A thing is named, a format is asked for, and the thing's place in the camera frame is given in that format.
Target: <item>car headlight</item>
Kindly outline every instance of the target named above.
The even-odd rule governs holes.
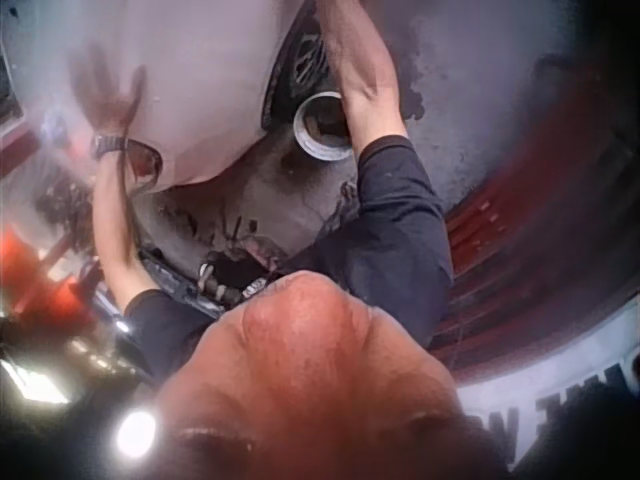
[[[69,399],[46,375],[13,365],[5,360],[0,360],[0,364],[25,399],[53,404],[69,403]]]

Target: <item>bright light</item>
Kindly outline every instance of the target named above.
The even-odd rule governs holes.
[[[73,345],[73,347],[80,353],[86,353],[87,352],[87,346],[82,343],[80,340],[73,340],[71,342],[71,345]]]
[[[27,400],[53,404],[69,403],[67,397],[46,375],[25,370],[4,360],[0,360],[0,364],[16,384],[22,396]]]
[[[124,333],[129,333],[131,331],[129,325],[124,323],[122,320],[116,320],[116,327],[118,327]]]
[[[156,420],[149,412],[135,410],[123,420],[116,434],[118,451],[128,458],[141,458],[149,452],[156,435]]]

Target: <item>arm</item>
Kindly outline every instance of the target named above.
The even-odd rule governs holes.
[[[69,77],[78,105],[96,134],[126,137],[142,99],[145,68],[135,70],[129,94],[121,94],[102,48],[92,45],[86,53],[69,56]],[[138,259],[125,186],[125,156],[108,153],[99,162],[93,194],[94,240],[107,285],[124,312],[136,295],[158,286]]]
[[[360,0],[316,3],[356,156],[378,138],[406,137],[393,61]]]
[[[108,153],[98,166],[93,194],[93,233],[107,285],[122,312],[133,298],[158,289],[140,259],[125,186],[125,158]]]

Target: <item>hand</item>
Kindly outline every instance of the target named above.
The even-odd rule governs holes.
[[[146,85],[145,67],[136,69],[129,95],[123,95],[107,68],[104,50],[94,44],[87,52],[69,55],[69,76],[76,100],[96,134],[126,136]]]

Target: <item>white car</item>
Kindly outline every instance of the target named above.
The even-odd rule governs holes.
[[[3,56],[46,147],[90,181],[93,131],[70,88],[69,52],[97,43],[123,92],[147,68],[131,138],[160,153],[155,189],[215,177],[293,118],[327,72],[312,1],[2,2]]]

